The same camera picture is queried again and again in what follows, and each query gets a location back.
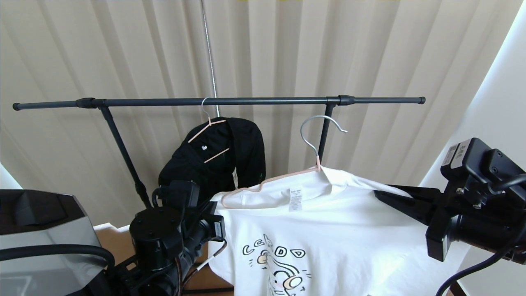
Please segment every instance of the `metal hanger hook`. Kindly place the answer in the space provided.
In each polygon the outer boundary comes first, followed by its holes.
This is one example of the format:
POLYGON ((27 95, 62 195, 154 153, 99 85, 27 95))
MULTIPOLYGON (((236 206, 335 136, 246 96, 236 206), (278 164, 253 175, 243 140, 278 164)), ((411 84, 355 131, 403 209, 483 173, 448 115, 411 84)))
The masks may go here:
POLYGON ((210 97, 208 96, 208 97, 204 98, 203 101, 201 102, 201 109, 203 110, 203 112, 206 113, 206 115, 208 116, 208 122, 210 122, 210 114, 208 114, 208 112, 206 112, 205 107, 203 106, 203 104, 205 103, 205 100, 208 99, 208 98, 210 98, 210 97))
POLYGON ((307 122, 309 122, 311 119, 314 119, 314 118, 325 118, 325 119, 328 119, 328 120, 334 122, 334 124, 340 130, 340 132, 347 133, 348 131, 342 129, 341 126, 338 124, 338 122, 336 120, 334 120, 332 117, 329 117, 329 116, 326 116, 326 115, 315 115, 315 116, 309 117, 305 121, 303 121, 303 123, 301 124, 301 127, 299 128, 299 134, 301 136, 301 139, 303 139, 303 141, 314 150, 314 153, 316 153, 316 157, 319 157, 318 149, 316 149, 316 147, 314 147, 314 145, 312 145, 309 141, 307 141, 307 139, 303 136, 303 126, 307 122))

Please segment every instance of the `beige curtain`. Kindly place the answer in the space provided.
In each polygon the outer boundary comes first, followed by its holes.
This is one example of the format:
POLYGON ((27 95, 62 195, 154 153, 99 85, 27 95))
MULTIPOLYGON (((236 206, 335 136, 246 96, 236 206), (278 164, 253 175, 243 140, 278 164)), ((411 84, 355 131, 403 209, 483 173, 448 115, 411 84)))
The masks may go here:
MULTIPOLYGON (((521 0, 204 0, 217 94, 425 96, 336 107, 323 164, 416 185, 458 124, 521 0)), ((14 102, 213 95, 200 1, 1 1, 1 162, 24 188, 74 194, 94 224, 143 206, 97 110, 14 102)), ((260 127, 268 176, 313 164, 299 126, 323 106, 222 106, 260 127)), ((113 108, 151 192, 199 107, 113 108)), ((321 122, 306 131, 319 142, 321 122)))

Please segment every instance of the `cartoon print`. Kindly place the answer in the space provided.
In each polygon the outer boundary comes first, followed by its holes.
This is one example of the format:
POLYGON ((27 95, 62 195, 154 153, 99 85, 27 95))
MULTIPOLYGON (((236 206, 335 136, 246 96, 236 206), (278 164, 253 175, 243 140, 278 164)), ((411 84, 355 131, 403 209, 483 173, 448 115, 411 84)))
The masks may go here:
POLYGON ((263 240, 259 239, 253 245, 245 245, 242 249, 243 255, 251 255, 256 248, 262 247, 257 257, 248 260, 248 265, 252 268, 254 263, 263 265, 261 269, 268 270, 268 289, 270 295, 296 296, 304 292, 305 282, 311 279, 311 274, 307 270, 299 270, 290 263, 298 262, 305 256, 306 252, 302 249, 288 250, 284 246, 277 246, 273 249, 272 241, 263 234, 263 240))

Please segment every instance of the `black metal rack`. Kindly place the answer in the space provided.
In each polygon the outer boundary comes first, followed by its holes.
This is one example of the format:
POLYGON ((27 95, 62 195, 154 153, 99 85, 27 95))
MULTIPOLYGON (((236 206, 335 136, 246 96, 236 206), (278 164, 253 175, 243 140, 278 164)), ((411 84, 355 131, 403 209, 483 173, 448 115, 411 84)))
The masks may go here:
MULTIPOLYGON (((76 101, 63 102, 41 102, 41 103, 14 103, 13 109, 16 111, 29 109, 47 108, 68 108, 79 107, 87 109, 98 108, 108 123, 113 138, 117 143, 126 166, 130 171, 131 177, 135 182, 135 191, 148 208, 151 207, 146 187, 142 183, 135 170, 132 159, 130 158, 126 145, 120 136, 119 130, 109 107, 118 106, 198 106, 203 102, 202 98, 138 98, 138 99, 105 99, 85 97, 76 101)), ((327 96, 327 97, 228 97, 228 98, 209 98, 204 101, 204 105, 325 105, 325 115, 332 116, 335 106, 348 106, 353 104, 381 104, 381 103, 412 103, 423 104, 425 97, 353 97, 349 95, 327 96)), ((325 150, 325 142, 329 131, 329 120, 323 121, 321 130, 320 145, 318 154, 320 160, 325 150)))

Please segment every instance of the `white cloth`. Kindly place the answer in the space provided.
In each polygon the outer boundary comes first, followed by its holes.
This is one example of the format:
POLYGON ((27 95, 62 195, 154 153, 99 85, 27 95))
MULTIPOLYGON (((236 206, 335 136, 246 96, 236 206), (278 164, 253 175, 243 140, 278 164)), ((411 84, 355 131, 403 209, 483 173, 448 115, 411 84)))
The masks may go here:
MULTIPOLYGON (((224 205, 226 193, 218 193, 212 201, 225 217, 228 246, 210 267, 235 295, 434 295, 467 247, 453 243, 444 263, 428 257, 426 226, 372 190, 408 196, 325 167, 229 195, 224 205), (290 191, 298 189, 301 210, 290 212, 290 191)), ((221 245, 211 242, 209 255, 221 245)))

